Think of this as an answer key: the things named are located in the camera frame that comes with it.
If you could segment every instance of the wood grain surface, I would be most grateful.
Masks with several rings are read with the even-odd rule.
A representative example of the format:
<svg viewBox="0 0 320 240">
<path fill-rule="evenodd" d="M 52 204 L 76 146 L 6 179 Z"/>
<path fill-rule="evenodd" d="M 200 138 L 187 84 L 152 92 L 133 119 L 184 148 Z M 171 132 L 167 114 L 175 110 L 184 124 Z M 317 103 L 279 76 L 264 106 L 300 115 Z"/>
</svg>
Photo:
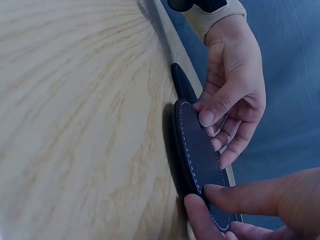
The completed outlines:
<svg viewBox="0 0 320 240">
<path fill-rule="evenodd" d="M 3 240 L 184 239 L 163 136 L 179 63 L 159 0 L 0 1 Z"/>
</svg>

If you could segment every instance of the sleeve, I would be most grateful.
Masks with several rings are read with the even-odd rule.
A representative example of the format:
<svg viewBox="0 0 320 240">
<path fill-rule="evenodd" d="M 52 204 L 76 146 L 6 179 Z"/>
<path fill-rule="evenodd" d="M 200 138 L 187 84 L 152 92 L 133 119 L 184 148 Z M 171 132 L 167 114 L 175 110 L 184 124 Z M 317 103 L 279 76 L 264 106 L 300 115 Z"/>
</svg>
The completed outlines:
<svg viewBox="0 0 320 240">
<path fill-rule="evenodd" d="M 226 6 L 212 13 L 207 13 L 197 5 L 193 5 L 193 7 L 184 12 L 183 15 L 202 42 L 205 42 L 205 36 L 212 25 L 220 19 L 230 15 L 243 15 L 244 18 L 247 18 L 245 8 L 238 0 L 227 0 Z"/>
</svg>

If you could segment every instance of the black leather strap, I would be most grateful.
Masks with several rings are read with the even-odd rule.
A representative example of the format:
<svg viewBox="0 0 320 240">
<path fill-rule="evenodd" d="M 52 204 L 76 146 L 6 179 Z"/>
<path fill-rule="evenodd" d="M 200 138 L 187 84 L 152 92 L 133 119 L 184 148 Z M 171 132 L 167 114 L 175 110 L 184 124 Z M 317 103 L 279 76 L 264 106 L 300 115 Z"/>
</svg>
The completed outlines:
<svg viewBox="0 0 320 240">
<path fill-rule="evenodd" d="M 217 184 L 230 187 L 226 170 L 221 170 L 220 153 L 215 151 L 205 128 L 201 127 L 198 115 L 192 104 L 198 99 L 182 68 L 174 63 L 171 65 L 173 83 L 179 100 L 174 106 L 173 130 L 178 151 L 179 167 L 184 178 L 182 198 L 190 193 L 203 199 L 203 186 Z M 242 222 L 240 214 L 228 214 L 208 204 L 217 227 L 225 232 L 230 222 Z"/>
<path fill-rule="evenodd" d="M 173 63 L 171 65 L 171 75 L 178 98 L 186 99 L 191 104 L 196 103 L 198 99 L 195 91 L 179 64 Z"/>
<path fill-rule="evenodd" d="M 167 2 L 169 7 L 177 12 L 186 12 L 195 4 L 207 13 L 213 13 L 228 4 L 227 0 L 167 0 Z"/>
<path fill-rule="evenodd" d="M 173 129 L 178 161 L 188 186 L 183 195 L 197 194 L 206 200 L 204 185 L 226 186 L 226 180 L 206 129 L 201 127 L 195 109 L 185 99 L 175 103 Z M 233 216 L 208 202 L 206 204 L 216 226 L 220 231 L 226 232 Z"/>
</svg>

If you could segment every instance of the blue fabric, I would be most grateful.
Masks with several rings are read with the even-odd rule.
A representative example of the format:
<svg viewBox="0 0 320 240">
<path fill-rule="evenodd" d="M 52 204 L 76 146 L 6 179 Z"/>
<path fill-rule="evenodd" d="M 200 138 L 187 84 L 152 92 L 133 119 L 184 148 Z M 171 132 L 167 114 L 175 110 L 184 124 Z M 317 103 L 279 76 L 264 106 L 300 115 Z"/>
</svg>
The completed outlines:
<svg viewBox="0 0 320 240">
<path fill-rule="evenodd" d="M 263 58 L 267 107 L 233 166 L 238 184 L 281 177 L 320 166 L 320 2 L 242 0 Z M 180 13 L 164 7 L 202 84 L 207 50 Z M 246 223 L 275 229 L 276 217 L 243 216 Z"/>
</svg>

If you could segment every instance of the fingernail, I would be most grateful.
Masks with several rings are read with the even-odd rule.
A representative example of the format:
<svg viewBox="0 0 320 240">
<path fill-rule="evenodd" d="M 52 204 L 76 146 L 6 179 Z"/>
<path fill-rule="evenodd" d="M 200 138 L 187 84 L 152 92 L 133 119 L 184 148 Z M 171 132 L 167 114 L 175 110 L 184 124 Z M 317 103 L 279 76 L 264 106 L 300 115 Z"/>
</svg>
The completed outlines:
<svg viewBox="0 0 320 240">
<path fill-rule="evenodd" d="M 214 119 L 215 119 L 215 115 L 209 110 L 202 111 L 199 114 L 199 121 L 201 125 L 204 127 L 211 126 Z"/>
<path fill-rule="evenodd" d="M 215 185 L 215 184 L 206 184 L 203 186 L 205 192 L 210 191 L 219 191 L 220 189 L 223 189 L 223 186 Z"/>
</svg>

